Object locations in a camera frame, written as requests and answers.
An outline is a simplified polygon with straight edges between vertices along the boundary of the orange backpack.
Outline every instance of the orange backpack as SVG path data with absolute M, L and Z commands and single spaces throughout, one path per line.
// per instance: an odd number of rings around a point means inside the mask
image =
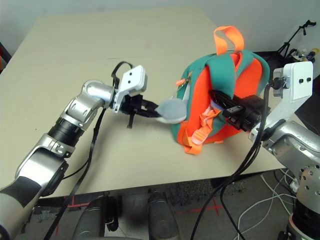
M 227 42 L 217 36 L 222 31 L 234 44 L 227 51 Z M 266 86 L 270 69 L 267 62 L 244 50 L 244 39 L 233 26 L 220 26 L 214 32 L 216 54 L 201 57 L 190 64 L 177 82 L 177 98 L 186 103 L 186 119 L 173 124 L 171 131 L 184 151 L 198 155 L 203 144 L 222 143 L 241 130 L 227 124 L 222 111 L 212 104 L 210 90 L 221 91 L 233 98 L 259 95 Z

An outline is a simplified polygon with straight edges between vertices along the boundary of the beige table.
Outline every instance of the beige table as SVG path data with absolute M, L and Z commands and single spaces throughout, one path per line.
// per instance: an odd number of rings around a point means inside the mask
M 85 81 L 111 84 L 118 62 L 141 64 L 148 75 L 144 97 L 160 103 L 175 91 L 188 64 L 215 51 L 215 27 L 196 8 L 41 17 L 0 75 L 0 187 L 14 179 L 24 156 Z M 242 133 L 193 156 L 175 143 L 168 125 L 136 116 L 133 129 L 127 129 L 128 121 L 127 115 L 107 111 L 77 193 L 228 176 L 252 144 Z M 95 122 L 67 160 L 68 174 L 87 159 Z M 281 167 L 262 149 L 247 173 Z M 78 177 L 63 181 L 52 196 L 69 194 Z

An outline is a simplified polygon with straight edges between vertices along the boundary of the white wall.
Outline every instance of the white wall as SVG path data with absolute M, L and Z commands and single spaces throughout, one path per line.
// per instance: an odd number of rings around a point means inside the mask
M 310 6 L 315 1 L 0 0 L 0 41 L 11 54 L 14 54 L 39 16 L 192 5 L 202 8 L 216 25 L 238 27 L 244 35 L 247 49 L 273 51 L 301 22 L 300 20 L 311 9 Z

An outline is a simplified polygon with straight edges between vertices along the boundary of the orange strap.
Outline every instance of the orange strap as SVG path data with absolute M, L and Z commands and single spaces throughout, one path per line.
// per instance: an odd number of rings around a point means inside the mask
M 192 136 L 188 136 L 187 129 L 184 132 L 183 144 L 184 151 L 189 154 L 198 155 L 201 152 L 203 142 L 207 139 L 212 131 L 214 118 L 220 113 L 217 108 L 212 109 L 209 106 L 201 115 L 201 127 L 194 131 Z
M 244 37 L 234 26 L 219 26 L 213 31 L 213 38 L 215 42 L 216 54 L 224 54 L 228 50 L 228 44 L 226 40 L 217 36 L 216 32 L 222 31 L 226 37 L 234 44 L 234 52 L 239 52 L 245 48 Z

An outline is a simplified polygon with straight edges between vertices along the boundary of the gray pad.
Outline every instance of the gray pad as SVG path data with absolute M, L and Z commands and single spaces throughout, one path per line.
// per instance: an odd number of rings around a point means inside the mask
M 177 124 L 187 117 L 187 105 L 179 98 L 171 98 L 163 101 L 156 109 L 163 119 L 162 123 Z

